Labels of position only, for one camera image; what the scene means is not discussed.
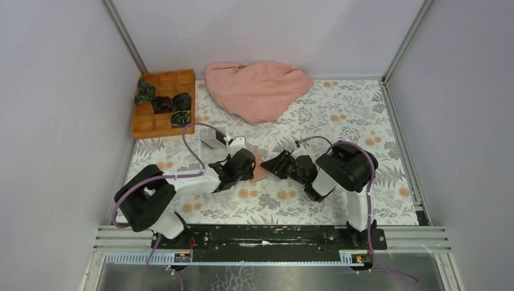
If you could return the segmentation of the brown leather card holder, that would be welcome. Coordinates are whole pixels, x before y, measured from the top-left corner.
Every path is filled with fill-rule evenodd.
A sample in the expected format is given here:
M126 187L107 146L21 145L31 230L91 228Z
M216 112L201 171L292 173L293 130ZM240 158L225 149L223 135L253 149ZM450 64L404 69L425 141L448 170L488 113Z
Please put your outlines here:
M261 163L264 161L262 156L258 152L255 152L254 156L255 156L256 166L253 171L253 179L251 179L251 182L259 182L259 181L262 181L263 179L266 179L269 172L266 169L261 167Z

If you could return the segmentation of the white translucent card box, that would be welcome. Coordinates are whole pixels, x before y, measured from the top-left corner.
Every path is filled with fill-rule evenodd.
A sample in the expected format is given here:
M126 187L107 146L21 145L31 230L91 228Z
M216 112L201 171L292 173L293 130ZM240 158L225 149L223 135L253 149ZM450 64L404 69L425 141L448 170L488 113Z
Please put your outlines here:
M199 149L200 149L199 157L205 165L212 164L212 163L215 163L218 161L223 161L226 159L226 157L229 156L229 154L227 153L227 146L224 148L221 148L221 149L210 149L207 146L205 146L204 144L202 144L202 142L200 140L201 136L208 136L208 135L214 136L215 134L224 136L222 133L218 132L217 130L211 129L208 127L202 128L199 132Z

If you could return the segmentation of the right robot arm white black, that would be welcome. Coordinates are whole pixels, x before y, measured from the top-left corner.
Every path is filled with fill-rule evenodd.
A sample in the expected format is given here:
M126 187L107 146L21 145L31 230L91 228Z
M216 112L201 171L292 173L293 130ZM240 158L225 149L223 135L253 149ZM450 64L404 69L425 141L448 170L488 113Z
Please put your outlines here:
M371 153L351 142L338 141L316 160L300 147L294 152L283 150L277 157L261 163L261 167L280 179L296 181L314 202L325 200L337 187L344 189L351 210L347 240L357 250L371 243L376 220L372 215L370 190L378 168L378 161Z

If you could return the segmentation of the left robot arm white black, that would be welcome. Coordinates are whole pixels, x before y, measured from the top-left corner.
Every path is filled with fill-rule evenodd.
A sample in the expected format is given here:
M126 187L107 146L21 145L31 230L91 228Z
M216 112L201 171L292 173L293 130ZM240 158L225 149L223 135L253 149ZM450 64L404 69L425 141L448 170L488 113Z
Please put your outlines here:
M181 172L166 175L156 164L150 164L134 176L114 196L116 215L120 210L133 232L151 230L163 237L173 249L183 248L188 241L186 222L177 213L167 211L177 194L196 195L231 189L240 181L253 179L254 154L240 149L226 159L211 163L200 173Z

